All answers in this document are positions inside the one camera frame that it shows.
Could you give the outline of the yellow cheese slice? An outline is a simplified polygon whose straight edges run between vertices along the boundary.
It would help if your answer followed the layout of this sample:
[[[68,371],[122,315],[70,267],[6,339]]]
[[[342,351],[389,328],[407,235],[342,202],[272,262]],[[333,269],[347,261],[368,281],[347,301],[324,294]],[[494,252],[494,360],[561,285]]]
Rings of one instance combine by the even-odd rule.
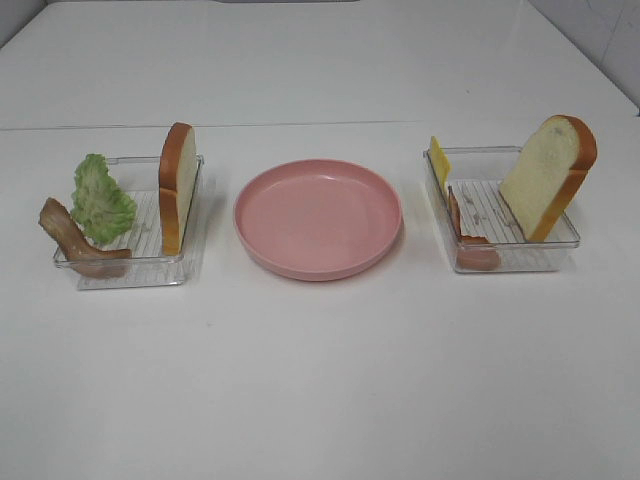
[[[438,181],[441,193],[444,196],[448,195],[447,178],[451,171],[451,163],[441,148],[438,139],[432,136],[430,139],[429,156],[431,159],[431,165]]]

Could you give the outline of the pink bacon strip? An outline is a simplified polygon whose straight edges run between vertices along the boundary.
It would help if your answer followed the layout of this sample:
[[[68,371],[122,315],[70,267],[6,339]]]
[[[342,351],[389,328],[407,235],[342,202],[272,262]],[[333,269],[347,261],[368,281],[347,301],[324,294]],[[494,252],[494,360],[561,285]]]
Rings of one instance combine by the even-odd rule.
[[[500,257],[497,250],[484,236],[464,235],[461,229],[461,211],[453,188],[447,187],[449,213],[458,242],[456,265],[466,270],[492,271],[499,267]]]

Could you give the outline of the bread slice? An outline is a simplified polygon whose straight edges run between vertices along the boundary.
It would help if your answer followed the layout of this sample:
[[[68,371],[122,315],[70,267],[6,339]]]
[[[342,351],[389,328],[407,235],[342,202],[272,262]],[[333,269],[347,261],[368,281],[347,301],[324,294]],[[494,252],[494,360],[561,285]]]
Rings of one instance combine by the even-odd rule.
[[[527,241],[546,239],[596,158],[593,133],[574,116],[551,116],[529,137],[499,187]]]
[[[165,138],[158,170],[162,251],[166,256],[181,252],[197,171],[195,131],[189,124],[176,122]]]

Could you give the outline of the green lettuce leaf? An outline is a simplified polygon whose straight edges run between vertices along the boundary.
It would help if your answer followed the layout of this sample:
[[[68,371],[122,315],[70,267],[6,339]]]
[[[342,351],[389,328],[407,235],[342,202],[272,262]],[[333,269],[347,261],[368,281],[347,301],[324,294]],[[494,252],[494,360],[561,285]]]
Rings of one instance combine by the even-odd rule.
[[[74,181],[71,216],[85,236],[106,245],[132,228],[137,204],[111,177],[103,155],[87,154]]]

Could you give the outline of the dark bacon strip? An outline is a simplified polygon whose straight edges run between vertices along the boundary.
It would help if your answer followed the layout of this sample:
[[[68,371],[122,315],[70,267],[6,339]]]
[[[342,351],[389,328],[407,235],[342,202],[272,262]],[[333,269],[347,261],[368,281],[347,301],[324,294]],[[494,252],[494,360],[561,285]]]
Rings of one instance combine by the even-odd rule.
[[[38,224],[56,241],[71,268],[94,279],[124,276],[129,269],[130,249],[101,250],[89,244],[68,210],[56,199],[46,199]]]

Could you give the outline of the pink round plate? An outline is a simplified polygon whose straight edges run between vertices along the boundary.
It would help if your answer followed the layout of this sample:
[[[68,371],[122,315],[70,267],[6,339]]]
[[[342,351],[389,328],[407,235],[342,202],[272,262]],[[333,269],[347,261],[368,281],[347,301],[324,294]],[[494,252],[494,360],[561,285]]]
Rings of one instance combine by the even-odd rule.
[[[234,224],[248,255],[284,277],[330,281],[381,260],[403,225],[400,199],[377,173],[331,159],[285,163],[239,193]]]

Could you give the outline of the right clear plastic tray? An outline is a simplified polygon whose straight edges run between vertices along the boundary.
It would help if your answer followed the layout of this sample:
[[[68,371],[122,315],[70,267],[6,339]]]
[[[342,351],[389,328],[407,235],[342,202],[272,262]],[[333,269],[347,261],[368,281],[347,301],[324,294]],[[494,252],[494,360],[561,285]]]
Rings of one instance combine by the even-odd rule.
[[[542,242],[528,242],[499,192],[499,185],[515,165],[519,146],[445,147],[451,171],[447,187],[453,188],[461,211],[464,235],[484,236],[497,250],[500,265],[492,271],[466,270],[456,265],[458,242],[449,213],[448,195],[441,193],[429,150],[423,152],[425,187],[435,221],[452,268],[458,273],[548,272],[561,268],[580,245],[580,236],[562,215]]]

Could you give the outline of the clear plastic tray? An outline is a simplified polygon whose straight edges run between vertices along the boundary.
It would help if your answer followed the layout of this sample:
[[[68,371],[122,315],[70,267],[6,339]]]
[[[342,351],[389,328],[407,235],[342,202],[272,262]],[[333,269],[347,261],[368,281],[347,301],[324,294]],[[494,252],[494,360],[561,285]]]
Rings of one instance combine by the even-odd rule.
[[[423,152],[425,187],[435,221],[452,268],[458,273],[548,272],[561,268],[580,245],[580,236],[562,215],[542,242],[528,242],[499,192],[499,185],[515,165],[519,146],[445,147],[451,171],[447,187],[453,188],[461,211],[464,235],[484,236],[497,250],[500,265],[492,271],[466,270],[456,265],[458,242],[449,213],[448,195],[441,193],[429,150]]]
[[[106,245],[106,250],[129,249],[129,259],[69,261],[61,250],[53,264],[68,274],[78,290],[121,289],[180,285],[199,272],[206,244],[207,206],[203,196],[204,157],[198,170],[182,250],[166,256],[162,250],[159,213],[158,157],[109,157],[109,174],[137,204],[131,230]]]

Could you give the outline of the left clear plastic tray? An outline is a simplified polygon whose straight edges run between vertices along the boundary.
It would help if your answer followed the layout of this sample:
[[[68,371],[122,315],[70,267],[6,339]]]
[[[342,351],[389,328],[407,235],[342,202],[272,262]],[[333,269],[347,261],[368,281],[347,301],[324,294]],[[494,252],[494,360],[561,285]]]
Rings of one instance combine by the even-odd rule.
[[[206,244],[207,206],[203,196],[204,157],[198,170],[182,250],[166,256],[162,250],[159,213],[158,157],[109,157],[109,174],[137,204],[131,230],[106,245],[106,250],[129,249],[129,259],[69,261],[61,250],[53,264],[68,274],[78,290],[121,289],[180,285],[199,272]]]

